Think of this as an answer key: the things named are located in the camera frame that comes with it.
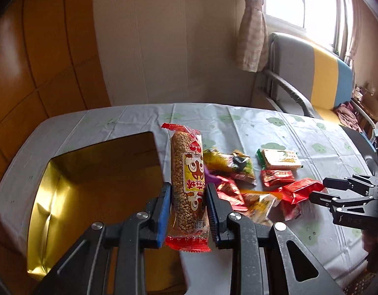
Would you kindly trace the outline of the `wooden panel cabinet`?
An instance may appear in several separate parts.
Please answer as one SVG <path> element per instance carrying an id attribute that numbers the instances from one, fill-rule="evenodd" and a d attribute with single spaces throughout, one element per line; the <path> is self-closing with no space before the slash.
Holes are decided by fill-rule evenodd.
<path id="1" fill-rule="evenodd" d="M 44 120 L 109 105 L 93 0 L 12 0 L 0 18 L 0 182 Z"/>

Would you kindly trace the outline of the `grey yellow blue sofa chair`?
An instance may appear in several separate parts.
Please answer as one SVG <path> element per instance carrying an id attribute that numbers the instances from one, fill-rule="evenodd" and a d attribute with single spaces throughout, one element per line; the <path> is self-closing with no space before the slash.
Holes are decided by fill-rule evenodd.
<path id="1" fill-rule="evenodd" d="M 353 101 L 353 71 L 337 56 L 305 39 L 273 32 L 257 85 L 271 109 L 333 122 L 361 132 L 373 119 Z"/>

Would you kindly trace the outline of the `purple snack packet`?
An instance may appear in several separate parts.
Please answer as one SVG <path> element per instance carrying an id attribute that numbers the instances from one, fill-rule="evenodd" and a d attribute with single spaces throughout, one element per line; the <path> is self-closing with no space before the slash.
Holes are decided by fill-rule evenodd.
<path id="1" fill-rule="evenodd" d="M 213 183 L 215 187 L 218 187 L 222 183 L 222 180 L 217 175 L 211 174 L 206 166 L 204 166 L 204 175 L 206 184 Z"/>

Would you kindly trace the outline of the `clear orange nut snack bag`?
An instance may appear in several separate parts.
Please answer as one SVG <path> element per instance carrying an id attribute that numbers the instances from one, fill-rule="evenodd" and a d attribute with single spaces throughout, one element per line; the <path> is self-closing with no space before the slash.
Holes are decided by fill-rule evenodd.
<path id="1" fill-rule="evenodd" d="M 282 194 L 251 190 L 242 190 L 240 192 L 244 205 L 247 208 L 243 214 L 256 224 L 271 226 L 273 222 L 268 219 L 268 215 L 272 208 L 280 203 Z"/>

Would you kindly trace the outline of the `small red snack packet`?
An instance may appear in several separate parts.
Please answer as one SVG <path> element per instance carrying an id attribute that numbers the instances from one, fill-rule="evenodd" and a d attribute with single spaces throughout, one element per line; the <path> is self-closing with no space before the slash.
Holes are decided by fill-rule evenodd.
<path id="1" fill-rule="evenodd" d="M 264 169 L 261 171 L 261 178 L 265 187 L 280 187 L 295 182 L 292 171 L 287 170 Z"/>

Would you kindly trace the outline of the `red foil snack packet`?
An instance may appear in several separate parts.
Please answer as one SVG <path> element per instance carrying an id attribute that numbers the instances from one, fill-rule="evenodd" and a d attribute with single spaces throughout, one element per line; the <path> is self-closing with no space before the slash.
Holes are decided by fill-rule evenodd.
<path id="1" fill-rule="evenodd" d="M 234 211 L 247 212 L 248 207 L 246 207 L 243 196 L 235 182 L 230 178 L 224 178 L 219 175 L 216 176 L 216 179 L 215 187 L 218 197 L 230 203 Z"/>

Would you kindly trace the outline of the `large red snack bag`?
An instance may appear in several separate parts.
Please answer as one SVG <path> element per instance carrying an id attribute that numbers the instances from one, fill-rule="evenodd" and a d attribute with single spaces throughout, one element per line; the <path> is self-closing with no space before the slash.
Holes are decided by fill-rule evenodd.
<path id="1" fill-rule="evenodd" d="M 312 192 L 321 192 L 325 186 L 318 180 L 303 178 L 276 189 L 281 196 L 281 211 L 285 221 L 292 221 L 300 217 L 300 203 L 309 199 Z"/>

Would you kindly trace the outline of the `yellow green clipped snack bag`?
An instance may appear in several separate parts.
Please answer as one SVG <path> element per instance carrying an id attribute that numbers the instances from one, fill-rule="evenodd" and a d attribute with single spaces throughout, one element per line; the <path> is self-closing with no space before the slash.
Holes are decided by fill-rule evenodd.
<path id="1" fill-rule="evenodd" d="M 215 148 L 204 151 L 204 162 L 210 173 L 223 174 L 234 180 L 257 185 L 252 158 L 239 150 L 225 154 Z"/>

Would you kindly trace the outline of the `pink plaid curtain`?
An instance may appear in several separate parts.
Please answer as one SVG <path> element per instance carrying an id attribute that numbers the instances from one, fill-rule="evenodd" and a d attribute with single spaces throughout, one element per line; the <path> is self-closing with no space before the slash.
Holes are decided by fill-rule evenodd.
<path id="1" fill-rule="evenodd" d="M 264 14 L 265 0 L 244 0 L 236 62 L 247 72 L 262 71 L 268 60 L 268 33 Z"/>

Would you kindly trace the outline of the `long red puffed-rice snack bar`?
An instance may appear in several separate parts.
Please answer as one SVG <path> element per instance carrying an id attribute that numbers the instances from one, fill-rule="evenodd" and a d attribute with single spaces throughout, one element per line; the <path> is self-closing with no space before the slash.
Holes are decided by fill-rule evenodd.
<path id="1" fill-rule="evenodd" d="M 162 128 L 170 132 L 173 215 L 165 244 L 176 251 L 209 252 L 201 132 L 172 123 Z"/>

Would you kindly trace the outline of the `green white cracker pack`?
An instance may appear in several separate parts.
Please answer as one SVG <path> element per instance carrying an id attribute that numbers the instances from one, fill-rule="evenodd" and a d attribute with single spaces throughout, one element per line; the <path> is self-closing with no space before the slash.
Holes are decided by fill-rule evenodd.
<path id="1" fill-rule="evenodd" d="M 303 167 L 296 152 L 261 148 L 256 152 L 263 169 L 272 171 L 296 171 Z"/>

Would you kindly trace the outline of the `gold metal tin box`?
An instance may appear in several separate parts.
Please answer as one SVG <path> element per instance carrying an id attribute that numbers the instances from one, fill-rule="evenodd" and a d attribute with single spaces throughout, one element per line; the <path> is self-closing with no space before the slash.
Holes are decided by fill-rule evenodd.
<path id="1" fill-rule="evenodd" d="M 40 282 L 95 222 L 125 221 L 159 196 L 162 169 L 153 133 L 97 143 L 53 157 L 40 180 L 27 242 L 28 272 Z M 114 294 L 118 250 L 105 294 Z M 146 294 L 184 294 L 187 284 L 177 251 L 144 251 Z"/>

